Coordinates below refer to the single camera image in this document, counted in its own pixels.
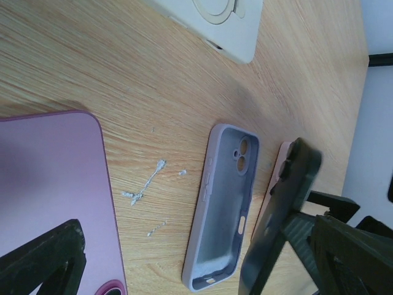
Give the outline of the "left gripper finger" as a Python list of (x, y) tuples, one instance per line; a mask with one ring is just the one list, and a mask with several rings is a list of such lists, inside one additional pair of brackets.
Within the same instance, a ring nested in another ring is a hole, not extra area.
[(1, 294), (77, 294), (85, 237), (70, 219), (1, 257)]

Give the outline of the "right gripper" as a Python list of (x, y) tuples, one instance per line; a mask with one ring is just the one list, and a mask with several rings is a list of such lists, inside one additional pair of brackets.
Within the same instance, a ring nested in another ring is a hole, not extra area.
[(360, 209), (349, 198), (312, 191), (308, 201), (328, 207), (328, 213), (292, 209), (280, 234), (319, 294), (392, 294), (392, 229), (371, 216), (348, 225)]

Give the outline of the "black phone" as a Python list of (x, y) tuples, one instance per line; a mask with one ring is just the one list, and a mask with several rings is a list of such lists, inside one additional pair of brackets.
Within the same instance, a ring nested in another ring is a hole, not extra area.
[(279, 170), (279, 180), (270, 189), (270, 199), (244, 257), (239, 294), (260, 294), (286, 242), (281, 229), (292, 213), (298, 213), (308, 198), (322, 163), (322, 153), (303, 138), (290, 143)]

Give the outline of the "pink phone case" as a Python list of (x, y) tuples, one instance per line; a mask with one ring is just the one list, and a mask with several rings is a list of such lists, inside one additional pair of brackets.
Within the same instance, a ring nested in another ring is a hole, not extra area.
[(270, 178), (270, 182), (269, 182), (269, 185), (268, 185), (268, 188), (267, 188), (264, 200), (262, 202), (262, 207), (261, 207), (261, 209), (259, 211), (258, 219), (257, 219), (257, 222), (255, 224), (253, 233), (251, 235), (251, 241), (254, 239), (254, 237), (256, 235), (257, 228), (258, 228), (258, 226), (259, 226), (259, 224), (260, 224), (260, 222), (262, 220), (264, 212), (266, 211), (268, 202), (271, 199), (270, 191), (273, 188), (273, 186), (279, 180), (280, 167), (281, 167), (282, 163), (285, 161), (285, 159), (287, 157), (287, 151), (289, 149), (290, 144), (291, 144), (290, 141), (285, 141), (285, 142), (283, 142), (281, 144), (281, 146), (279, 148), (278, 156), (276, 158), (276, 162), (275, 162), (274, 169), (273, 169), (273, 172), (272, 172), (272, 175), (271, 175), (271, 178)]

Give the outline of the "lavender phone case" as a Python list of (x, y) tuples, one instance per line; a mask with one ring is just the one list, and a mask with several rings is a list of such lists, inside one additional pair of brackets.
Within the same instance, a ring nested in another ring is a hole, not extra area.
[(258, 136), (234, 125), (217, 124), (210, 132), (182, 270), (192, 292), (228, 279), (237, 268), (259, 150)]

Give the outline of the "purple phone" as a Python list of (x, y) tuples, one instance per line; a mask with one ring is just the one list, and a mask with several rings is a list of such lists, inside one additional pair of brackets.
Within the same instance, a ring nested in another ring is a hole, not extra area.
[(1, 121), (1, 254), (77, 219), (87, 263), (79, 294), (126, 294), (103, 133), (66, 111)]

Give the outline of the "beige phone case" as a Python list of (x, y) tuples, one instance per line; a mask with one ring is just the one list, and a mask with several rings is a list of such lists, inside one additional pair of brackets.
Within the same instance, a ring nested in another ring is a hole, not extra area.
[(255, 55), (262, 0), (152, 0), (146, 4), (239, 64)]

